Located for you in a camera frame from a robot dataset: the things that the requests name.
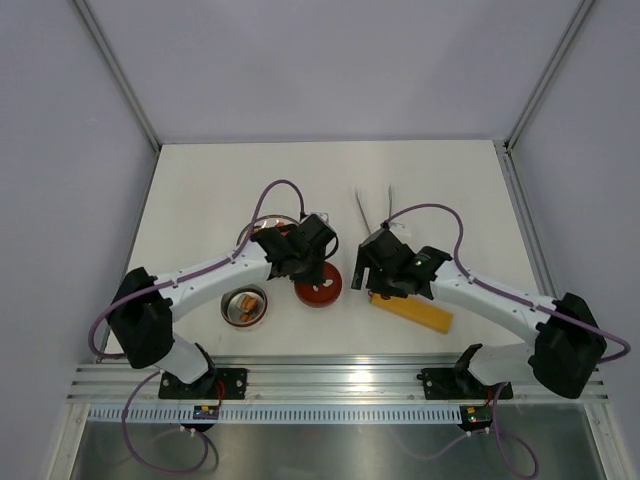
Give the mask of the metal tongs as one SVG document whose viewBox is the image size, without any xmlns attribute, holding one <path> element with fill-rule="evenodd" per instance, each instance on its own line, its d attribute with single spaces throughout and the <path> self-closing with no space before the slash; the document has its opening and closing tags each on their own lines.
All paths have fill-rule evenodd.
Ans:
<svg viewBox="0 0 640 480">
<path fill-rule="evenodd" d="M 354 189 L 354 197 L 356 201 L 357 210 L 359 212 L 360 218 L 364 225 L 364 228 L 368 235 L 373 233 L 372 225 L 369 222 L 367 212 L 365 209 L 363 195 L 361 194 L 361 190 L 356 187 Z M 394 213 L 394 188 L 392 184 L 389 184 L 387 187 L 387 216 L 390 217 Z"/>
</svg>

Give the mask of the yellow cutlery case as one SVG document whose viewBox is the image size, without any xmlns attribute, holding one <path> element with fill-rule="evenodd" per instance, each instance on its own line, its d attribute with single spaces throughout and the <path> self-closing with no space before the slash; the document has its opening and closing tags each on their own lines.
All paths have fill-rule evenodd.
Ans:
<svg viewBox="0 0 640 480">
<path fill-rule="evenodd" d="M 371 294 L 370 304 L 441 334 L 449 333 L 454 319 L 452 313 L 413 297 L 386 298 L 379 294 Z"/>
</svg>

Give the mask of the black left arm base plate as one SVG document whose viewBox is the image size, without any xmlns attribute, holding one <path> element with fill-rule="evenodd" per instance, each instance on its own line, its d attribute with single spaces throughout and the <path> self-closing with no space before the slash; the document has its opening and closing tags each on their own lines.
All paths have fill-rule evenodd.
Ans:
<svg viewBox="0 0 640 480">
<path fill-rule="evenodd" d="M 164 373 L 158 397 L 163 400 L 243 400 L 247 388 L 248 370 L 217 368 L 200 379 L 187 384 L 177 376 Z"/>
</svg>

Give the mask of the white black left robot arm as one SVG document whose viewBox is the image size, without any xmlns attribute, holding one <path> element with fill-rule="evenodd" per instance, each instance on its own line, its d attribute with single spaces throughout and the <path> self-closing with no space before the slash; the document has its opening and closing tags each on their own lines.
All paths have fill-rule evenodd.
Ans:
<svg viewBox="0 0 640 480">
<path fill-rule="evenodd" d="M 182 339 L 173 324 L 192 310 L 234 289 L 273 278 L 307 285 L 320 282 L 329 227 L 271 227 L 241 249 L 164 278 L 139 267 L 121 282 L 106 315 L 123 357 L 134 369 L 154 366 L 176 377 L 195 398 L 216 385 L 216 366 L 197 343 Z"/>
</svg>

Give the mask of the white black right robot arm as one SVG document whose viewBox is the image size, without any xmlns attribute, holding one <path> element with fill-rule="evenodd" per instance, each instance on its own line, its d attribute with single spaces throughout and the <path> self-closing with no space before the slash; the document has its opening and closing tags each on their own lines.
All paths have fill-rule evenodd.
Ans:
<svg viewBox="0 0 640 480">
<path fill-rule="evenodd" d="M 383 297 L 418 295 L 456 305 L 517 336 L 516 344 L 477 343 L 464 351 L 453 380 L 466 396 L 534 380 L 556 395 L 577 399 L 606 350 L 583 298 L 567 293 L 561 299 L 530 297 L 519 303 L 514 291 L 501 296 L 465 278 L 449 254 L 432 247 L 413 252 L 406 244 L 360 245 L 352 286 Z"/>
</svg>

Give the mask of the orange shrimp food piece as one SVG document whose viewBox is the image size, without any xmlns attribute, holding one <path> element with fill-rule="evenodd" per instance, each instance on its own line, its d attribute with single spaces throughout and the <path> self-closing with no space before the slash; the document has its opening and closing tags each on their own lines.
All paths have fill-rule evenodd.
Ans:
<svg viewBox="0 0 640 480">
<path fill-rule="evenodd" d="M 260 314 L 260 301 L 252 296 L 244 295 L 237 306 L 240 311 L 239 320 L 243 323 L 252 322 Z"/>
</svg>

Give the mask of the round steel lunch box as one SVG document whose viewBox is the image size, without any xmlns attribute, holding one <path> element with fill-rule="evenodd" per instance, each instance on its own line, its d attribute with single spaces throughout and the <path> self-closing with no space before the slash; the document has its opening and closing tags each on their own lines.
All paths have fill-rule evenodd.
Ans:
<svg viewBox="0 0 640 480">
<path fill-rule="evenodd" d="M 239 331 L 249 331 L 261 325 L 268 307 L 266 292 L 255 284 L 227 292 L 220 300 L 222 319 L 229 327 Z"/>
</svg>

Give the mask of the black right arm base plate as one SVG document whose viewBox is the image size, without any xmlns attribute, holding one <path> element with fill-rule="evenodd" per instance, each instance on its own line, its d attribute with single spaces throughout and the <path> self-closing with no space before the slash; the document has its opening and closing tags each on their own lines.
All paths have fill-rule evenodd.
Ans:
<svg viewBox="0 0 640 480">
<path fill-rule="evenodd" d="M 426 400 L 488 400 L 498 384 L 484 385 L 469 372 L 453 367 L 423 368 L 416 374 Z"/>
</svg>

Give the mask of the red round lunch box lid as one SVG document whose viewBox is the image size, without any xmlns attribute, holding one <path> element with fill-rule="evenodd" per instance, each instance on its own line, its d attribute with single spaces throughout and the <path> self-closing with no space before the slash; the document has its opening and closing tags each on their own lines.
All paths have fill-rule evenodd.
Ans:
<svg viewBox="0 0 640 480">
<path fill-rule="evenodd" d="M 330 262 L 324 263 L 322 281 L 317 285 L 294 284 L 297 298 L 306 306 L 325 308 L 337 301 L 343 289 L 339 270 Z"/>
</svg>

